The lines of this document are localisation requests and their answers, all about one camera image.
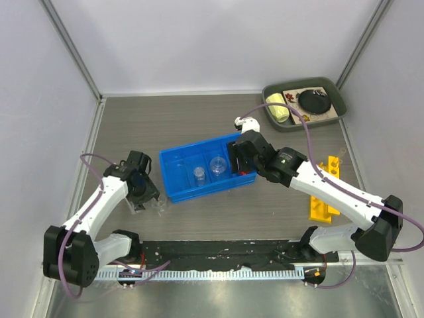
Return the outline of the clear glass flask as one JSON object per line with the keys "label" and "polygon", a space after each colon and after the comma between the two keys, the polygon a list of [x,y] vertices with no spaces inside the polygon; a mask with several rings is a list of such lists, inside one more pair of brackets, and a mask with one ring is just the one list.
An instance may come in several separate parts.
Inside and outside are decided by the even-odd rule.
{"label": "clear glass flask", "polygon": [[220,176],[227,170],[227,161],[221,156],[216,156],[211,159],[209,169],[214,176]]}

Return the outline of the blue divided plastic bin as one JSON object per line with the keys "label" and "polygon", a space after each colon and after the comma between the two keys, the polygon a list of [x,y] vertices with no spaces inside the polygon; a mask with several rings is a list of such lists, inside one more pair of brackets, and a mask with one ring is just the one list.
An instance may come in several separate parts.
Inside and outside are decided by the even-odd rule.
{"label": "blue divided plastic bin", "polygon": [[[238,133],[228,134],[161,151],[160,167],[170,201],[179,203],[254,183],[255,173],[245,176],[231,173],[227,143],[235,141],[238,136]],[[227,161],[227,170],[220,176],[214,176],[209,169],[211,159],[216,156]],[[195,184],[193,170],[198,166],[205,169],[207,184],[204,186]]]}

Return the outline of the small clear glass beaker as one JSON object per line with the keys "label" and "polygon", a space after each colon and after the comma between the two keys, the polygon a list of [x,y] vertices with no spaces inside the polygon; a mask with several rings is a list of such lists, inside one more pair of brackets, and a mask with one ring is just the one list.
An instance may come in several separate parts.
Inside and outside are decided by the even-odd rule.
{"label": "small clear glass beaker", "polygon": [[205,169],[201,166],[196,167],[193,170],[193,175],[195,178],[196,186],[204,186],[207,184],[207,176],[205,173]]}

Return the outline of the yellow test tube rack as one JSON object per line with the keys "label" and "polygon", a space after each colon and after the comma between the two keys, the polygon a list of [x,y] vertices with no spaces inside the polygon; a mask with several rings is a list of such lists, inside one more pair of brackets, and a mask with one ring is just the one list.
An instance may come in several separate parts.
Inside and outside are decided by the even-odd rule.
{"label": "yellow test tube rack", "polygon": [[[328,166],[328,173],[339,179],[341,165],[336,165],[335,160],[336,156],[328,156],[326,165]],[[309,220],[331,224],[333,216],[340,214],[338,210],[322,200],[313,196],[309,198]]]}

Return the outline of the clear glass test tube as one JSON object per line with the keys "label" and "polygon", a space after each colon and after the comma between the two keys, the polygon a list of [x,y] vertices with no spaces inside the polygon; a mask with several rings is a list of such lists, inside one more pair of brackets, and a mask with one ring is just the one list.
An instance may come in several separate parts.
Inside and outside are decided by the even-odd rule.
{"label": "clear glass test tube", "polygon": [[336,165],[340,166],[343,163],[343,157],[346,154],[346,148],[341,148],[336,155],[335,163]]}

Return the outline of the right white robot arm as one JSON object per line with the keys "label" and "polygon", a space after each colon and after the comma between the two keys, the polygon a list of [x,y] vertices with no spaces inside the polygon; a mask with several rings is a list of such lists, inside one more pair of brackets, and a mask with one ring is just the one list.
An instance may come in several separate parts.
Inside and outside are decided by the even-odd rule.
{"label": "right white robot arm", "polygon": [[322,254],[341,250],[357,250],[379,262],[388,259],[403,227],[401,199],[363,192],[314,166],[290,147],[274,149],[253,130],[230,142],[228,149],[233,170],[254,171],[269,182],[306,193],[350,220],[337,227],[308,228],[299,245],[304,260],[312,262]]}

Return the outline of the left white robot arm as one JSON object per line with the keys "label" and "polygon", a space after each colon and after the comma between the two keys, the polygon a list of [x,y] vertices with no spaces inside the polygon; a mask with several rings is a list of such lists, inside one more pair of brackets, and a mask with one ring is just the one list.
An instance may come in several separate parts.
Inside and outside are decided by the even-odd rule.
{"label": "left white robot arm", "polygon": [[134,264],[140,259],[139,235],[127,230],[113,231],[98,241],[97,234],[113,210],[126,201],[133,213],[158,199],[160,192],[150,179],[151,158],[139,151],[129,152],[118,164],[111,162],[99,185],[80,209],[61,226],[50,226],[44,234],[43,274],[69,285],[88,287],[98,271],[115,260]]}

